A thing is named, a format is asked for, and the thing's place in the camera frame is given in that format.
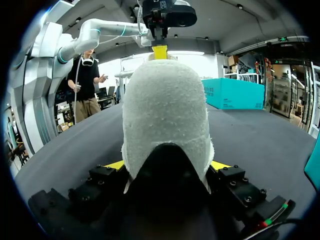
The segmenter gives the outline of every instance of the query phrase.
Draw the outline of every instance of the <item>exit sign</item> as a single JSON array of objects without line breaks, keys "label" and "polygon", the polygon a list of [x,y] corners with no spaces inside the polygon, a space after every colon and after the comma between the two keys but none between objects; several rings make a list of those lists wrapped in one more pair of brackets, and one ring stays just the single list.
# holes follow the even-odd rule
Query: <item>exit sign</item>
[{"label": "exit sign", "polygon": [[287,42],[288,38],[286,36],[278,37],[279,42]]}]

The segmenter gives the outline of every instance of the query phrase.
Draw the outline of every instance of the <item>black t-shirt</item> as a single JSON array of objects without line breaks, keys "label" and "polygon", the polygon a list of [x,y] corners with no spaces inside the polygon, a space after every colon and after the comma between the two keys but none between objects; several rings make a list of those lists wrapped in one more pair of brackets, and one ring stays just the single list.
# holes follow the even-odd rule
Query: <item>black t-shirt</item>
[{"label": "black t-shirt", "polygon": [[[76,74],[79,61],[81,61],[80,57],[74,59],[73,67],[68,74],[67,81],[72,80],[74,83],[76,83]],[[80,62],[77,84],[80,85],[81,88],[76,94],[77,101],[88,100],[95,97],[94,78],[99,78],[99,76],[98,62],[96,60],[93,61],[92,66],[83,66]]]}]

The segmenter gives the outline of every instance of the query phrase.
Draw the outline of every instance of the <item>teal box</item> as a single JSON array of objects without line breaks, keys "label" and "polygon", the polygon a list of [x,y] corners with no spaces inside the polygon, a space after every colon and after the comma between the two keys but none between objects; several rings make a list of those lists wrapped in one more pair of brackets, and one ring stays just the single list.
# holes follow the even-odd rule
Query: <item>teal box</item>
[{"label": "teal box", "polygon": [[230,78],[202,80],[206,103],[217,109],[263,109],[265,86]]}]

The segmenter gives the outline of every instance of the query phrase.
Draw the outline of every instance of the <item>vr headset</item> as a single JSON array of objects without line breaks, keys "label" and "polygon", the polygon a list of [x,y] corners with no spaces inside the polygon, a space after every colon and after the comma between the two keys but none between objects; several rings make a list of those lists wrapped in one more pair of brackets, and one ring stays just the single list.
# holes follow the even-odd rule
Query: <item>vr headset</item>
[{"label": "vr headset", "polygon": [[94,64],[95,60],[99,62],[98,59],[95,59],[93,57],[84,58],[83,55],[81,55],[80,59],[83,66],[89,66],[89,67],[91,67]]}]

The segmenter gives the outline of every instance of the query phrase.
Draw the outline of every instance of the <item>man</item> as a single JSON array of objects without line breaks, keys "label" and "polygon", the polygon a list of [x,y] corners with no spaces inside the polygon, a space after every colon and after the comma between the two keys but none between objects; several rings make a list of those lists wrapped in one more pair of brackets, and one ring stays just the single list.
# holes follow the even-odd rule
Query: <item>man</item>
[{"label": "man", "polygon": [[82,56],[76,58],[73,61],[73,67],[67,78],[69,87],[77,93],[76,105],[73,103],[76,123],[101,111],[95,98],[94,84],[103,83],[108,76],[104,74],[100,76],[98,62],[92,57],[93,52],[94,49],[85,51]]}]

